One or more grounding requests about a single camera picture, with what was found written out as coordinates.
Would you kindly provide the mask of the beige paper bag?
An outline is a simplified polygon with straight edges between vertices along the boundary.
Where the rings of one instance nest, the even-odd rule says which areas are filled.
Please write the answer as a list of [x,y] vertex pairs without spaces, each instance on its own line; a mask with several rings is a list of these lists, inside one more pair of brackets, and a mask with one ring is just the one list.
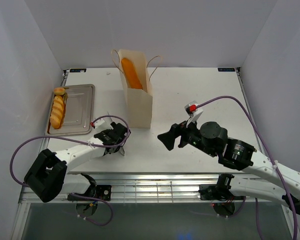
[[[160,66],[162,57],[154,56],[150,60],[141,51],[119,49],[111,50],[111,58],[114,66],[119,70],[124,99],[127,107],[127,119],[131,128],[149,129],[153,116],[153,86],[151,83],[153,72],[149,72],[150,63],[160,58],[157,66]],[[124,59],[131,62],[131,69],[139,80],[141,89],[133,88],[127,79],[126,71],[122,65]]]

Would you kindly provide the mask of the long orange bread loaf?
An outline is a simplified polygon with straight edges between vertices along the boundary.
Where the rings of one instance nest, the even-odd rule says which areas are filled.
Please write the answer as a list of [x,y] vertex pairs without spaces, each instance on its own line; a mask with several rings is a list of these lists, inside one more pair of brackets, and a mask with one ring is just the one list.
[[121,60],[121,66],[130,88],[142,90],[143,86],[139,80],[134,63],[128,58],[123,58]]

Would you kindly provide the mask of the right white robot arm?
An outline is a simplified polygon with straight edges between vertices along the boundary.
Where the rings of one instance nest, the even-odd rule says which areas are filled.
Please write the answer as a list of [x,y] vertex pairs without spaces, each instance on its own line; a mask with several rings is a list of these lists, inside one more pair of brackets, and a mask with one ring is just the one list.
[[200,128],[196,123],[175,123],[157,138],[169,151],[180,138],[179,148],[193,146],[210,157],[217,157],[218,163],[226,168],[260,177],[260,180],[249,180],[221,173],[215,185],[200,187],[203,200],[260,198],[289,207],[300,215],[300,172],[279,163],[272,164],[254,146],[229,138],[228,131],[218,123],[206,122]]

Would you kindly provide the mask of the metal tongs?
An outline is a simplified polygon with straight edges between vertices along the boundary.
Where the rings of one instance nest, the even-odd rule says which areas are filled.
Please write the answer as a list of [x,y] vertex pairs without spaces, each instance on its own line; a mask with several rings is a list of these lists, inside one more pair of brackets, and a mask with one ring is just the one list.
[[121,143],[127,135],[127,128],[121,123],[116,123],[112,120],[111,126],[112,129],[107,129],[99,133],[98,138],[102,141],[104,145],[117,145]]

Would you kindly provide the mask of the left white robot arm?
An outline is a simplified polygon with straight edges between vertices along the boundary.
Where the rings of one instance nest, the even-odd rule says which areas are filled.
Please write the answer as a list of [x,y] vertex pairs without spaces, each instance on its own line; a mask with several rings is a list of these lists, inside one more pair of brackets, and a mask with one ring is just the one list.
[[96,196],[97,183],[86,173],[69,174],[74,168],[96,158],[119,152],[121,143],[128,136],[128,129],[121,123],[98,124],[98,131],[86,144],[52,152],[42,150],[24,177],[24,183],[47,203],[59,194],[76,194],[85,200]]

